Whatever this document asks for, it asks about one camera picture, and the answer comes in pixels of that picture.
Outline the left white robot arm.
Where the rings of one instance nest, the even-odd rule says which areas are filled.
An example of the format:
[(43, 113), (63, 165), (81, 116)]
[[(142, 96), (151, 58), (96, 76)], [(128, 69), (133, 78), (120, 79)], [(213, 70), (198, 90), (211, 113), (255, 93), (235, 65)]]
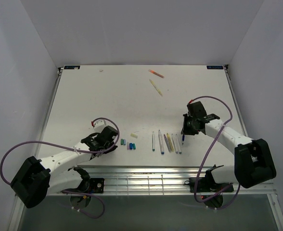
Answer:
[(79, 164), (88, 162), (117, 148), (119, 131), (106, 126), (73, 147), (63, 147), (63, 151), (42, 159), (27, 158), (10, 187), (27, 208), (40, 204), (47, 195), (73, 191), (85, 193), (90, 188), (90, 176)]

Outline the lavender acrylic marker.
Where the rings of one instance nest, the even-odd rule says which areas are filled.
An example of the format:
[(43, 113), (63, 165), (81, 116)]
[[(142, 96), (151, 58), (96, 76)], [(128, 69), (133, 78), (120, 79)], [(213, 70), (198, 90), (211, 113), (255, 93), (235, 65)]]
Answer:
[(171, 134), (171, 137), (172, 137), (172, 142), (173, 142), (173, 147), (174, 147), (175, 153), (178, 154), (178, 148), (177, 148), (177, 144), (176, 144), (176, 141), (175, 141), (174, 134)]

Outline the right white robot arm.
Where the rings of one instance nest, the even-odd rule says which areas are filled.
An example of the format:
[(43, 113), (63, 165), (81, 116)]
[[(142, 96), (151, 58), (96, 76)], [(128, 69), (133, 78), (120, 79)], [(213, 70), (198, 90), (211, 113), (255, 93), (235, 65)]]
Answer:
[(203, 133), (214, 142), (219, 142), (234, 157), (231, 166), (213, 166), (205, 176), (197, 178), (199, 187), (205, 185), (210, 191), (216, 191), (222, 185), (237, 183), (250, 188), (276, 178), (277, 172), (268, 143), (264, 139), (254, 140), (241, 135), (223, 124), (215, 114), (208, 114), (201, 102), (187, 104), (184, 114), (182, 135)]

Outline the yellow highlighter pen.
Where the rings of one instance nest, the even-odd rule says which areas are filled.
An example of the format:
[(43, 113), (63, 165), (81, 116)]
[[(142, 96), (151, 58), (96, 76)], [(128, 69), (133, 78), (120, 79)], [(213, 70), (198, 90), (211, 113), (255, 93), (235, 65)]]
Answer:
[(173, 148), (173, 144), (172, 144), (172, 141), (171, 141), (171, 137), (170, 137), (170, 135), (168, 133), (167, 133), (167, 140), (168, 140), (168, 143), (169, 143), (169, 146), (170, 146), (170, 151), (174, 152), (174, 148)]

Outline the blue cap white marker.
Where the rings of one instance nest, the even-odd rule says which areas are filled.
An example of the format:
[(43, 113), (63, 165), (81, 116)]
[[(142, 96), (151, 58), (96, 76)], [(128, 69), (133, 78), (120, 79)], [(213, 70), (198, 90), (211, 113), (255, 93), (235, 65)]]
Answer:
[(162, 133), (160, 130), (158, 130), (158, 139), (159, 139), (159, 147), (160, 147), (160, 153), (164, 154), (164, 146), (163, 146), (163, 140), (162, 140)]

